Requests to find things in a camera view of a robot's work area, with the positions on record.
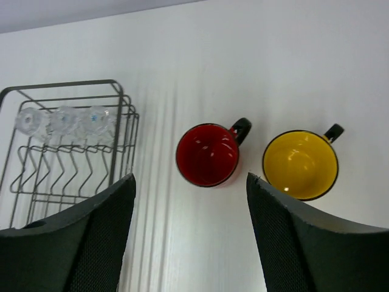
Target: metal wire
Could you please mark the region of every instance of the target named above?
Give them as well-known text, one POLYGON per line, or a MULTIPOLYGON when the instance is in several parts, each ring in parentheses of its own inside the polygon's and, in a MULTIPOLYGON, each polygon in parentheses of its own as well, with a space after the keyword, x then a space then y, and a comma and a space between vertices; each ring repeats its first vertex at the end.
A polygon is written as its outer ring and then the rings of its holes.
POLYGON ((2 195, 15 196, 9 227, 15 226, 15 219, 20 217, 18 210, 21 209, 22 196, 25 198, 27 195, 30 198, 27 212, 24 214, 26 218, 24 223, 29 224, 101 192, 115 180, 132 172, 139 114, 131 104, 131 98, 124 95, 122 87, 113 80, 57 83, 58 87, 102 84, 111 86, 114 94, 37 100, 26 93, 27 89, 55 88, 55 84, 19 86, 5 89, 0 93, 0 104, 5 95, 11 91, 18 92, 25 97, 27 100, 21 103, 19 111, 29 103, 35 104, 41 110, 52 112, 64 101, 77 101, 75 105, 69 105, 75 108, 87 108, 94 105, 97 99, 117 101, 104 105, 117 109, 117 122, 112 145, 62 144, 62 139, 58 146, 36 145, 36 143, 32 143, 30 137, 26 144, 19 146, 15 151, 12 150, 12 147, 15 146, 14 139, 17 135, 15 135, 15 130, 13 131, 0 182, 0 189, 3 191, 5 174, 8 167, 11 166, 8 165, 9 161, 15 161, 11 159, 15 155, 20 163, 20 172, 16 178, 11 180, 10 193, 3 194, 2 192, 2 195))

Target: dish rack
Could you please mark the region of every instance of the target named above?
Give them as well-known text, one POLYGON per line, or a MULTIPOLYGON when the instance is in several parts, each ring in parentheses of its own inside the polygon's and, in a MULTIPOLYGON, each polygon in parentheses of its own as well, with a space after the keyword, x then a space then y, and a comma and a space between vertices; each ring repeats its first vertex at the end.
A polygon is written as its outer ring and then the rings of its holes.
POLYGON ((27 107, 50 113, 61 105, 115 108, 113 143, 53 146, 23 135, 15 127, 3 128, 3 137, 10 136, 10 142, 0 144, 0 153, 6 153, 0 160, 4 164, 0 229, 22 228, 65 210, 133 171, 139 114, 114 80, 6 88, 0 93, 0 123, 14 125, 16 115, 27 107))

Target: white countertop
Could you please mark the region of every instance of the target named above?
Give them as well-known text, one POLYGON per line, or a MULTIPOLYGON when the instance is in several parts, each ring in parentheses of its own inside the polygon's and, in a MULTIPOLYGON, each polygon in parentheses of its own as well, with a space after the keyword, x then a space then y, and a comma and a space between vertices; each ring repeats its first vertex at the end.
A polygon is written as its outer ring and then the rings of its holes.
MULTIPOLYGON (((388 19, 386 0, 209 0, 6 33, 0 88, 114 78, 133 97, 138 194, 121 291, 265 291, 245 181, 262 175, 274 136, 341 124, 338 181, 310 204, 389 227, 388 19), (239 179, 189 185, 174 162, 182 134, 243 116, 239 179)), ((13 119, 2 109, 1 125, 13 119)))

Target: black mug handle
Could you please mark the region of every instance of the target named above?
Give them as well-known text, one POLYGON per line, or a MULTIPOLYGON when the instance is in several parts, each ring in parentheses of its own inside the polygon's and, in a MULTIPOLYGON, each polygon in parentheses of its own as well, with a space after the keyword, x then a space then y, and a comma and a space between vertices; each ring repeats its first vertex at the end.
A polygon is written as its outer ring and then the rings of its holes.
POLYGON ((345 131, 340 125, 335 123, 325 134, 324 136, 328 139, 329 143, 335 142, 336 139, 345 131))
POLYGON ((251 122, 247 120, 245 117, 242 117, 241 119, 237 120, 233 124, 230 131, 234 135, 236 143, 238 143, 238 145, 241 145, 242 142, 247 137, 247 135, 249 134, 250 129, 251 129, 251 122))

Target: red mug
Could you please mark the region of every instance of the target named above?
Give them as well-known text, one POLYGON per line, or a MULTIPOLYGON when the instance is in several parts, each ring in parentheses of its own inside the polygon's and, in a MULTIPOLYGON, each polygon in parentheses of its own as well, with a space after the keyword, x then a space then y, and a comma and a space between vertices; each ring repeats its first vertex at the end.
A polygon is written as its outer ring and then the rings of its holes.
POLYGON ((250 129, 250 121, 243 117, 229 130, 215 123, 203 123, 188 130, 176 151, 181 175, 199 187, 215 187, 232 180, 238 174, 239 145, 250 129))

